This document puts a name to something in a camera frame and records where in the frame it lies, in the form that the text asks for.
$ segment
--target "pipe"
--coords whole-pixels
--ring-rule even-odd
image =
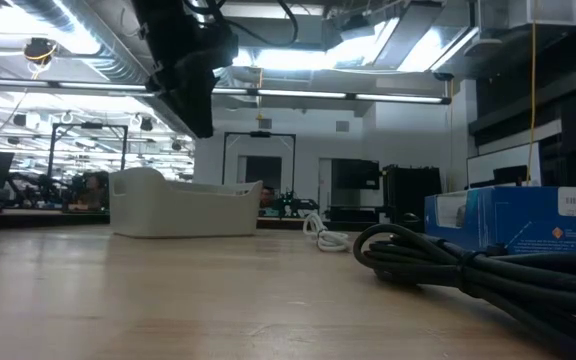
[[[6,0],[36,20],[74,38],[73,44],[96,42],[96,56],[105,59],[84,60],[112,82],[145,83],[148,72],[115,33],[81,0]]]

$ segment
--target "white cable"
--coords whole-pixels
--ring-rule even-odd
[[[338,232],[328,231],[323,221],[316,213],[310,213],[304,220],[304,234],[315,244],[321,251],[340,252],[350,251],[352,244],[348,241],[348,235]]]

